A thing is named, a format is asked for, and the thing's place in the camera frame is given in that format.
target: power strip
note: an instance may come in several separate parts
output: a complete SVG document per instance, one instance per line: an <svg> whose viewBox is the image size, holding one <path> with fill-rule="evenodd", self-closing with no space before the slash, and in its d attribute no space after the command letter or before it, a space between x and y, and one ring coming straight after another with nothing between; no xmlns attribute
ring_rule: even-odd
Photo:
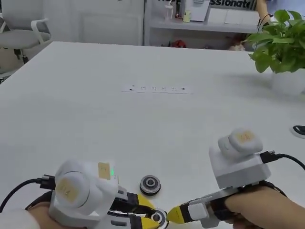
<svg viewBox="0 0 305 229"><path fill-rule="evenodd" d="M164 94L192 94L185 86L146 86L146 85L127 85L122 92L130 93L164 93Z"/></svg>

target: red object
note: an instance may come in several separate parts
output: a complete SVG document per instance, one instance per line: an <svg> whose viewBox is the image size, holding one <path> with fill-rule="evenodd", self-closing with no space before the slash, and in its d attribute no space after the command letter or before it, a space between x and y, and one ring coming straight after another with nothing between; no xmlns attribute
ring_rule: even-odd
<svg viewBox="0 0 305 229"><path fill-rule="evenodd" d="M172 43L172 47L174 48L186 48L186 44L182 40L177 40Z"/></svg>

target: cable plug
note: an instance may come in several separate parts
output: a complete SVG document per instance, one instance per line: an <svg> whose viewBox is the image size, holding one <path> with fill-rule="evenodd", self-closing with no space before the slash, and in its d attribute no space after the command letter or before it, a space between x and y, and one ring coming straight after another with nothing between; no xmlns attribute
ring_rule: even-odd
<svg viewBox="0 0 305 229"><path fill-rule="evenodd" d="M40 188L48 189L48 190L55 190L55 177L50 175L43 175L40 180Z"/></svg>
<svg viewBox="0 0 305 229"><path fill-rule="evenodd" d="M261 160L264 164L280 159L280 157L277 154L275 154L274 150L260 153L259 156L261 157Z"/></svg>

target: white box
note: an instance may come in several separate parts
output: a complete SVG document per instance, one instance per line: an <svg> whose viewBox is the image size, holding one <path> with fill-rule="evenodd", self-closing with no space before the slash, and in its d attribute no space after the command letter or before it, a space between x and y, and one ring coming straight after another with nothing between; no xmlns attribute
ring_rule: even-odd
<svg viewBox="0 0 305 229"><path fill-rule="evenodd" d="M228 10L210 8L208 22L224 23Z"/></svg>
<svg viewBox="0 0 305 229"><path fill-rule="evenodd" d="M256 11L243 11L243 25L258 25L259 22L259 14Z"/></svg>
<svg viewBox="0 0 305 229"><path fill-rule="evenodd" d="M194 0L183 0L182 9L191 12L191 21L204 21L210 6L210 0L204 0L203 3L195 3Z"/></svg>
<svg viewBox="0 0 305 229"><path fill-rule="evenodd" d="M228 10L224 22L228 24L241 24L243 22L242 12L242 10Z"/></svg>

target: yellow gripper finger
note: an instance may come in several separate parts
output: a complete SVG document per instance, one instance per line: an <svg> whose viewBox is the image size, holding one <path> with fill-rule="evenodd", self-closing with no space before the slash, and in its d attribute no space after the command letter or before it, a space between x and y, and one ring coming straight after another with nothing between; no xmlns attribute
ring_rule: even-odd
<svg viewBox="0 0 305 229"><path fill-rule="evenodd" d="M154 210L156 209L156 207L151 202L149 202L149 200L142 194L138 194L138 201L139 205L147 206Z"/></svg>
<svg viewBox="0 0 305 229"><path fill-rule="evenodd" d="M158 222L144 217L141 217L141 222L142 222L142 229L156 229L160 225Z"/></svg>
<svg viewBox="0 0 305 229"><path fill-rule="evenodd" d="M182 212L180 209L180 206L176 206L174 208L172 208L168 213L167 213L167 220L170 222L174 222L177 224L184 224L186 223L184 221L184 218L182 216Z"/></svg>

